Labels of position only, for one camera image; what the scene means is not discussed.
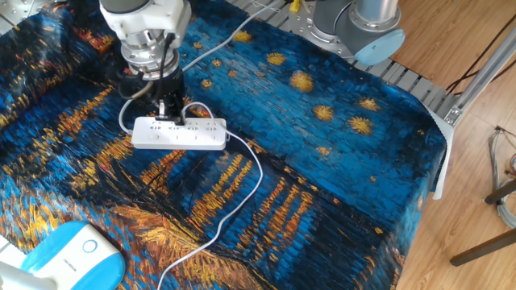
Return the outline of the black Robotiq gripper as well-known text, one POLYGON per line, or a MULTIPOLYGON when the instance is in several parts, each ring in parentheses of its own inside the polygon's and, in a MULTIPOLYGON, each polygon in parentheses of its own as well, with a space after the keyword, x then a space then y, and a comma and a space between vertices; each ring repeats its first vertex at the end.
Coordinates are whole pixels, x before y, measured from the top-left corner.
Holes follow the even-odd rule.
POLYGON ((155 101, 159 101, 159 109, 157 119, 159 121, 167 120, 168 115, 166 113, 166 103, 173 103, 173 121, 177 125, 185 124, 185 117, 182 113, 184 108, 185 96, 185 82, 184 75, 181 68, 177 68, 174 72, 169 74, 167 77, 162 78, 158 81, 156 92, 153 96, 155 101))

